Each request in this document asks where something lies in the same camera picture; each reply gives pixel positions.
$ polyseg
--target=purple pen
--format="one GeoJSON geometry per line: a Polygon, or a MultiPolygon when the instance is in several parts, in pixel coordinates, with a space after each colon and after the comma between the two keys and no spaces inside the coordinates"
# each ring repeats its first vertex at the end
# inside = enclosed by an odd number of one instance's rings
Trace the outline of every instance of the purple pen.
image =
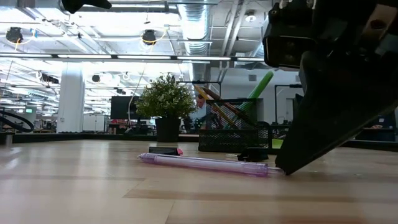
{"type": "Polygon", "coordinates": [[[226,161],[218,159],[204,159],[185,156],[169,156],[153,153],[143,153],[138,156],[143,162],[169,166],[192,167],[223,172],[235,172],[241,174],[265,177],[268,174],[267,164],[255,162],[226,161]]]}

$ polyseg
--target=black cable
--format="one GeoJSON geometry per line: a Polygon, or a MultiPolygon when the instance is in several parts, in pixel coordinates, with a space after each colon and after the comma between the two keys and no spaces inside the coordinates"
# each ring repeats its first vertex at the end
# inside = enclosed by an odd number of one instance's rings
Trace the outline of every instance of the black cable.
{"type": "Polygon", "coordinates": [[[29,133],[29,132],[32,132],[33,129],[35,128],[35,126],[30,121],[28,121],[27,119],[25,119],[25,118],[23,118],[21,116],[18,116],[16,114],[12,114],[12,113],[8,113],[8,112],[5,112],[5,111],[0,111],[0,114],[4,114],[4,115],[7,115],[7,116],[12,116],[13,118],[17,118],[17,119],[25,122],[30,127],[30,129],[24,128],[21,125],[13,123],[12,121],[4,118],[3,116],[0,116],[0,121],[3,122],[3,124],[6,124],[6,125],[14,128],[14,129],[18,130],[18,131],[29,133]]]}

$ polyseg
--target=black plant pot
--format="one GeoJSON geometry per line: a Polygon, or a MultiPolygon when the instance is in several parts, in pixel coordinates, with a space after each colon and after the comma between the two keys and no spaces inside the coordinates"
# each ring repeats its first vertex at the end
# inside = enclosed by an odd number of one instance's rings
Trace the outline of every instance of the black plant pot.
{"type": "Polygon", "coordinates": [[[158,142],[178,142],[181,119],[157,118],[155,123],[158,142]]]}

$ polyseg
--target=wall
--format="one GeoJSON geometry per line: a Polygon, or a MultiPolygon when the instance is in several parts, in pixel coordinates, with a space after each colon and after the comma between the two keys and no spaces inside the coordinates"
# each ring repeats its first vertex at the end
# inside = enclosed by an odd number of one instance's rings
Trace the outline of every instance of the wall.
{"type": "Polygon", "coordinates": [[[105,131],[105,115],[84,115],[83,131],[105,131]]]}
{"type": "MultiPolygon", "coordinates": [[[[223,85],[221,87],[221,96],[223,99],[235,99],[241,97],[248,97],[254,86],[234,86],[223,85]]],[[[298,93],[303,95],[302,89],[278,87],[277,89],[277,115],[278,122],[283,122],[286,117],[286,99],[294,98],[298,93]]],[[[261,93],[260,98],[264,100],[264,121],[271,123],[275,121],[275,99],[274,99],[274,85],[268,85],[261,93]]]]}

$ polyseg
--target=pillar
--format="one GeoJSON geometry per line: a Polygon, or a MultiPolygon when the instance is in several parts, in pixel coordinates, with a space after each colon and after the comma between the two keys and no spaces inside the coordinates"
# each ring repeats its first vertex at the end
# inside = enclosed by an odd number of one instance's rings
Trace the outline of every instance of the pillar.
{"type": "Polygon", "coordinates": [[[85,105],[82,63],[63,63],[59,100],[57,133],[82,132],[85,105]]]}

